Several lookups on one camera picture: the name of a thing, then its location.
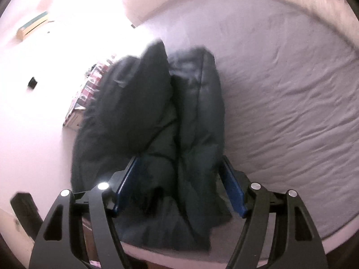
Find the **metal screw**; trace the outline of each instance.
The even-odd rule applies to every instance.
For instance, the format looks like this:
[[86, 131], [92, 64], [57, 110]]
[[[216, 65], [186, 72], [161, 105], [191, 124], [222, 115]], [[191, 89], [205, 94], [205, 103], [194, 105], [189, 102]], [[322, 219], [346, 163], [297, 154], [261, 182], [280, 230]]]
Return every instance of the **metal screw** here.
[[295, 190], [289, 190], [288, 194], [292, 197], [296, 197], [298, 195], [298, 193]]
[[62, 197], [66, 197], [66, 196], [68, 196], [69, 194], [70, 194], [69, 189], [62, 190], [61, 193], [60, 193], [60, 195], [61, 195]]
[[100, 190], [106, 190], [108, 187], [110, 187], [110, 184], [107, 182], [101, 182], [97, 185], [97, 188]]
[[259, 190], [259, 189], [261, 189], [261, 184], [253, 182], [251, 184], [251, 188], [254, 189], [254, 190]]

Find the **blanket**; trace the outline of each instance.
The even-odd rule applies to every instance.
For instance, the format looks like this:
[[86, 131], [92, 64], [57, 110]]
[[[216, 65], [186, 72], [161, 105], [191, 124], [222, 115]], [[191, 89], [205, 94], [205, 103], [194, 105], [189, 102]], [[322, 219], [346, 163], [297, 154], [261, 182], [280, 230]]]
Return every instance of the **blanket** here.
[[209, 250], [211, 229], [231, 218], [216, 190], [223, 148], [214, 57], [204, 48], [167, 57], [160, 41], [103, 76], [75, 141], [72, 189], [90, 190], [138, 156], [140, 176], [114, 221], [121, 241]]

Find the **mattress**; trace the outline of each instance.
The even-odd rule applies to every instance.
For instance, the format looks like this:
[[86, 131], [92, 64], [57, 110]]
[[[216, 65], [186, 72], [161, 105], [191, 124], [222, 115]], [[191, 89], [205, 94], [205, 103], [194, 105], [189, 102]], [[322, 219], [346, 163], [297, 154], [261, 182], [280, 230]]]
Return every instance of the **mattress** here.
[[[167, 53], [214, 54], [235, 169], [269, 190], [297, 190], [322, 239], [358, 215], [359, 59], [344, 37], [281, 0], [172, 0], [137, 30], [161, 38]], [[186, 258], [228, 262], [244, 224], [233, 216], [213, 230], [209, 255]]]

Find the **blue gripper pad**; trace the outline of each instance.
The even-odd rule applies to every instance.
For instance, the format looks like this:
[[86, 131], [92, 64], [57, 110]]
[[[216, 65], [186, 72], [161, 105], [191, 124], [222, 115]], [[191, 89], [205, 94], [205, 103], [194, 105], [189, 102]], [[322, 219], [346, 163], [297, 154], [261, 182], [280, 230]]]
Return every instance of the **blue gripper pad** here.
[[226, 156], [220, 165], [219, 176], [234, 211], [245, 218], [248, 212], [245, 206], [245, 191], [250, 185], [248, 177], [243, 172], [234, 170]]

